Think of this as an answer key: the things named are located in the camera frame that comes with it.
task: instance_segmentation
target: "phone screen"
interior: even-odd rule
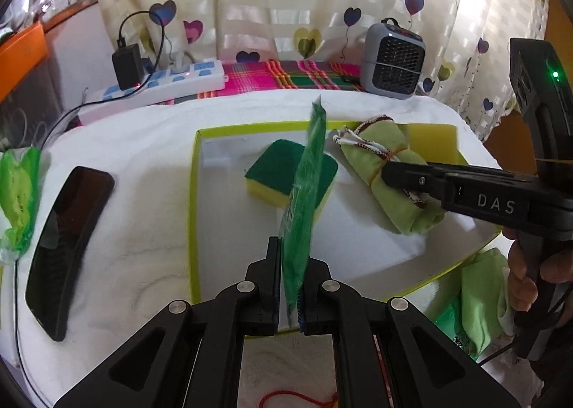
[[[81,260],[113,188],[114,178],[109,173],[74,168],[40,235],[28,276],[26,303],[55,341],[65,337]]]

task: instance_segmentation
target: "portable heater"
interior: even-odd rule
[[[366,34],[360,84],[374,94],[409,98],[416,90],[425,56],[426,45],[416,33],[400,28],[394,19],[375,23]]]

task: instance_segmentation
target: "heart patterned curtain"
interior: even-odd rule
[[[485,139],[515,100],[508,81],[509,38],[543,38],[548,0],[99,0],[115,43],[130,12],[151,9],[168,42],[161,66],[217,57],[360,63],[366,32],[396,18],[426,43],[419,91],[456,109]],[[157,20],[125,30],[151,60]]]

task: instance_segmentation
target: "power strip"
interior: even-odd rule
[[[114,85],[94,92],[86,99],[86,102],[101,102],[102,104],[82,107],[78,116],[81,123],[87,125],[126,110],[224,88],[225,71],[221,61],[199,62],[178,72],[173,72],[173,70],[155,72],[151,75],[145,89],[125,100],[105,104],[105,101],[129,94],[134,88],[122,91],[118,85]]]

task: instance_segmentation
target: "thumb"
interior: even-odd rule
[[[541,264],[541,278],[552,284],[573,281],[573,250],[554,254]]]

